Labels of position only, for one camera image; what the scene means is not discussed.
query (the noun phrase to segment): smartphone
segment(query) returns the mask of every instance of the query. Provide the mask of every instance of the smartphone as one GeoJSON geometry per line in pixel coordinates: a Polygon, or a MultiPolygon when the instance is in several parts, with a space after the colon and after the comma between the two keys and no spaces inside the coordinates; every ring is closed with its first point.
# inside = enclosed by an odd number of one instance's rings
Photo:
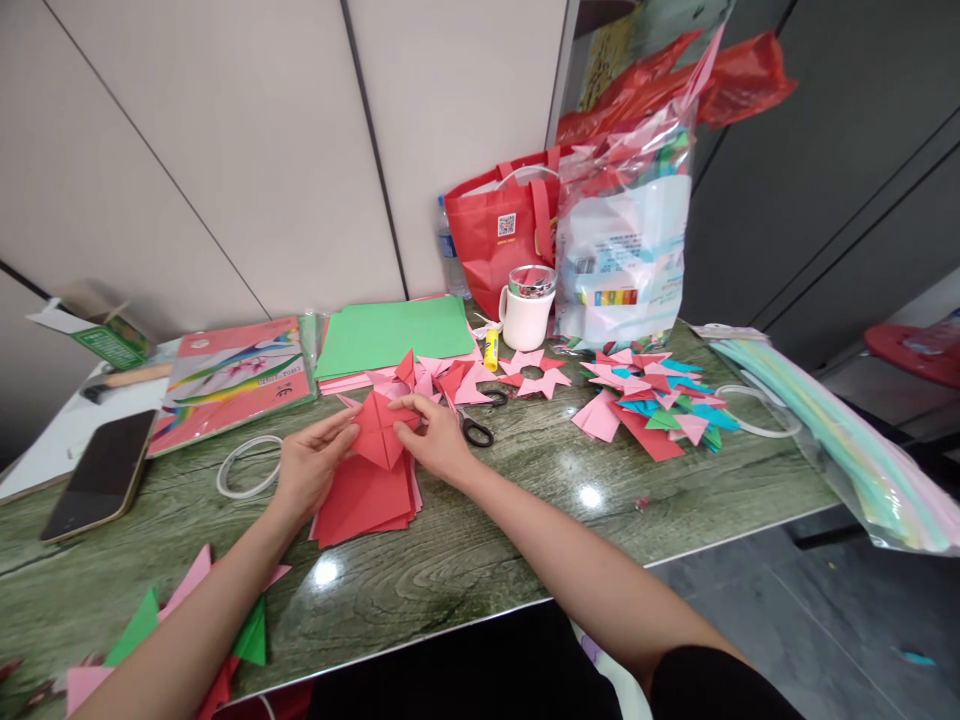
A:
{"type": "Polygon", "coordinates": [[[77,463],[42,542],[57,542],[123,515],[133,504],[156,410],[104,423],[77,463]]]}

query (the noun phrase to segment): red tote bag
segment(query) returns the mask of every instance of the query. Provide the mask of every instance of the red tote bag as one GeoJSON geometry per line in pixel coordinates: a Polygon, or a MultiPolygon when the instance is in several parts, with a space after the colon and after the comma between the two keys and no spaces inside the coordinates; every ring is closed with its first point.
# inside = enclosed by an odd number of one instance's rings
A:
{"type": "Polygon", "coordinates": [[[483,313],[500,319],[500,290],[510,271],[522,265],[553,267],[553,239],[557,222],[561,154],[572,149],[552,147],[528,155],[458,185],[444,197],[450,232],[463,265],[467,285],[483,313]],[[535,166],[546,167],[537,173],[535,166]],[[536,177],[525,185],[517,175],[536,177]],[[468,195],[497,183],[489,192],[468,195]]]}

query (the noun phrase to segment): green triangle paper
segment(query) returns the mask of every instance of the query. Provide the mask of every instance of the green triangle paper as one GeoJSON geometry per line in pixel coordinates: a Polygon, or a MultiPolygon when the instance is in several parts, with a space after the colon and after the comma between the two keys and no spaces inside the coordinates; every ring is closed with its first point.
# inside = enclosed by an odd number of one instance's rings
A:
{"type": "Polygon", "coordinates": [[[663,408],[657,408],[653,417],[647,422],[647,430],[682,430],[680,423],[663,408]]]}
{"type": "Polygon", "coordinates": [[[264,595],[260,595],[253,610],[247,615],[231,654],[261,667],[267,664],[267,615],[264,595]]]}
{"type": "Polygon", "coordinates": [[[708,427],[703,433],[703,439],[710,447],[720,450],[723,448],[723,440],[720,439],[720,431],[713,425],[708,427]]]}
{"type": "Polygon", "coordinates": [[[147,639],[147,635],[157,629],[157,613],[160,612],[160,603],[157,595],[151,588],[150,592],[140,603],[140,607],[133,614],[120,640],[113,646],[113,650],[104,661],[105,667],[116,667],[123,662],[137,645],[147,639]]]}

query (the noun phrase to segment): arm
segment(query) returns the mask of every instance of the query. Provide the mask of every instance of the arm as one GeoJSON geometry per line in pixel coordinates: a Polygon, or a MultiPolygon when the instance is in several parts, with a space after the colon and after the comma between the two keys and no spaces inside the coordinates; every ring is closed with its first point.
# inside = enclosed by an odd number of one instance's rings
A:
{"type": "Polygon", "coordinates": [[[283,441],[270,505],[226,557],[74,713],[90,718],[192,718],[280,557],[330,492],[359,431],[349,408],[283,441]]]}
{"type": "Polygon", "coordinates": [[[424,436],[395,431],[430,472],[473,500],[510,538],[560,607],[644,689],[660,659],[683,645],[743,656],[670,588],[566,513],[477,460],[456,416],[420,395],[393,406],[429,421],[424,436]]]}

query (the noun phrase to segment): finger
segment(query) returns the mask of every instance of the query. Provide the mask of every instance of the finger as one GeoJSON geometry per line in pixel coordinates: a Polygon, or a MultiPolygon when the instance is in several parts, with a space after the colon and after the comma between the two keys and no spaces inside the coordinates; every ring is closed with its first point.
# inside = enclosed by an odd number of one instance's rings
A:
{"type": "Polygon", "coordinates": [[[340,460],[346,454],[353,441],[357,439],[357,435],[359,434],[359,425],[348,425],[340,432],[339,435],[331,439],[327,446],[317,454],[327,461],[340,460]]]}
{"type": "Polygon", "coordinates": [[[414,455],[420,447],[420,443],[425,442],[424,438],[411,430],[406,423],[397,421],[393,424],[393,431],[397,433],[397,439],[401,444],[414,455]]]}
{"type": "Polygon", "coordinates": [[[437,405],[430,398],[424,397],[420,394],[413,395],[404,395],[399,397],[390,403],[388,406],[391,410],[399,410],[400,408],[406,408],[407,410],[413,410],[428,421],[432,421],[434,418],[439,417],[439,414],[443,412],[443,408],[437,405]]]}
{"type": "Polygon", "coordinates": [[[340,428],[352,420],[360,412],[361,406],[344,408],[338,413],[324,418],[320,422],[308,425],[294,434],[296,439],[306,445],[312,445],[317,440],[326,440],[340,431],[340,428]]]}

